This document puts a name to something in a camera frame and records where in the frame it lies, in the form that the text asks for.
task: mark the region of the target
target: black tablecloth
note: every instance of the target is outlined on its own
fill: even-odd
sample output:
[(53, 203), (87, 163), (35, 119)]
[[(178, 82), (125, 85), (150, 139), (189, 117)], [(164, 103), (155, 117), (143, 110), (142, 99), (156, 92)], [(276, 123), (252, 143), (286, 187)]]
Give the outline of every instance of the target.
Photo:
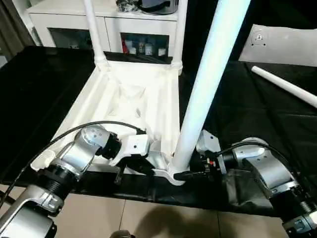
[[(108, 53), (110, 60), (160, 62), (147, 57)], [(317, 109), (251, 73), (260, 66), (317, 95), (314, 67), (229, 62), (205, 122), (223, 148), (249, 136), (266, 140), (301, 166), (317, 182)], [(58, 129), (94, 69), (90, 51), (28, 47), (0, 69), (2, 157), (0, 182), (10, 183)], [(180, 120), (194, 78), (179, 78)], [(27, 169), (17, 185), (36, 178)], [(164, 178), (124, 175), (121, 186), (113, 174), (87, 173), (73, 192), (192, 206), (249, 214), (274, 215), (268, 201), (248, 176), (229, 177), (222, 184), (194, 180), (172, 186)], [(228, 201), (228, 190), (231, 203)], [(308, 189), (316, 195), (315, 187)]]

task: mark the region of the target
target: white tube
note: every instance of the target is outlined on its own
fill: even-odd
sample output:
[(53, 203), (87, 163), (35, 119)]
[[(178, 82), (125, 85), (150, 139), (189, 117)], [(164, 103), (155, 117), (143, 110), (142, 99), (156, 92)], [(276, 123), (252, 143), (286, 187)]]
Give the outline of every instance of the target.
[(302, 99), (304, 102), (317, 108), (317, 96), (316, 95), (311, 94), (311, 93), (305, 91), (304, 89), (297, 87), (294, 84), (287, 82), (284, 79), (277, 77), (274, 74), (267, 72), (259, 67), (253, 66), (251, 70), (252, 70), (252, 72), (262, 76), (263, 78), (274, 83), (275, 85), (286, 90), (287, 92), (293, 94), (294, 96)]
[(178, 22), (176, 27), (175, 48), (172, 60), (172, 66), (182, 67), (182, 55), (184, 46), (185, 24), (187, 15), (188, 0), (179, 0)]
[(84, 0), (85, 11), (89, 26), (90, 38), (93, 43), (94, 53), (95, 53), (95, 63), (107, 62), (106, 56), (104, 55), (103, 49), (100, 44), (100, 37), (97, 29), (97, 23), (95, 19), (95, 12), (91, 0)]
[(188, 168), (250, 1), (219, 0), (217, 4), (172, 160), (177, 171)]

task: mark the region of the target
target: floor tile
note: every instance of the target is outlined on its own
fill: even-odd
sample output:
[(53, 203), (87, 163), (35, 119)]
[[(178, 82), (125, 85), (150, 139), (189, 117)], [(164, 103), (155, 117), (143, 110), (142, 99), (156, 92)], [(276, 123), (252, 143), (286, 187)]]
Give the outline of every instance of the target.
[(282, 221), (274, 217), (219, 212), (221, 238), (287, 238)]
[(126, 201), (120, 229), (137, 238), (219, 238), (217, 212)]
[[(5, 191), (7, 186), (0, 185)], [(24, 188), (15, 187), (11, 197), (17, 198)], [(54, 218), (55, 238), (108, 238), (120, 227), (124, 200), (70, 194), (61, 213)], [(0, 216), (8, 209), (4, 205)]]
[[(0, 190), (2, 192), (5, 192), (7, 188), (8, 186), (0, 184)], [(18, 196), (20, 196), (20, 194), (24, 191), (24, 189), (25, 188), (23, 187), (14, 187), (10, 193), (10, 197), (17, 199)], [(8, 208), (9, 208), (9, 205), (5, 203), (0, 209), (0, 216), (2, 216), (8, 210)]]

